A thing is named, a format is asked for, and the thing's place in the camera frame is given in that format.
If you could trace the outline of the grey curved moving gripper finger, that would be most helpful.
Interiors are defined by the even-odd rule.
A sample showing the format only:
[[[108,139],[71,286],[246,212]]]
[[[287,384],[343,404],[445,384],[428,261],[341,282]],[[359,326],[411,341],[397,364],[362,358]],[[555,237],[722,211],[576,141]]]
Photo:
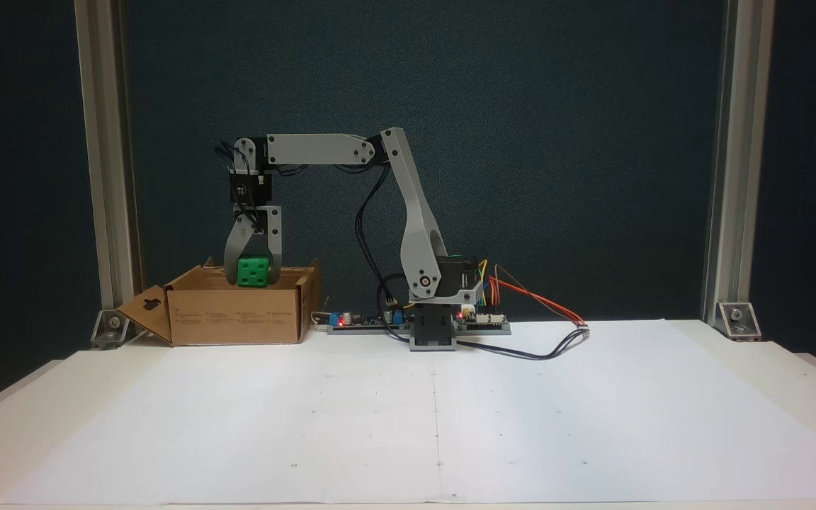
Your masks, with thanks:
[[[254,238],[255,226],[247,214],[239,214],[231,227],[225,242],[223,264],[227,282],[230,285],[239,285],[239,260],[258,257],[259,252],[251,245]]]

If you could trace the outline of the grey wide fixed gripper finger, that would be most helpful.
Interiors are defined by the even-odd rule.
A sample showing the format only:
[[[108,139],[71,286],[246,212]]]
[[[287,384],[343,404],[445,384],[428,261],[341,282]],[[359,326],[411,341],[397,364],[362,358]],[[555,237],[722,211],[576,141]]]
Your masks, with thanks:
[[[275,285],[281,277],[283,245],[280,235],[266,236],[268,245],[268,258],[270,259],[269,284]]]

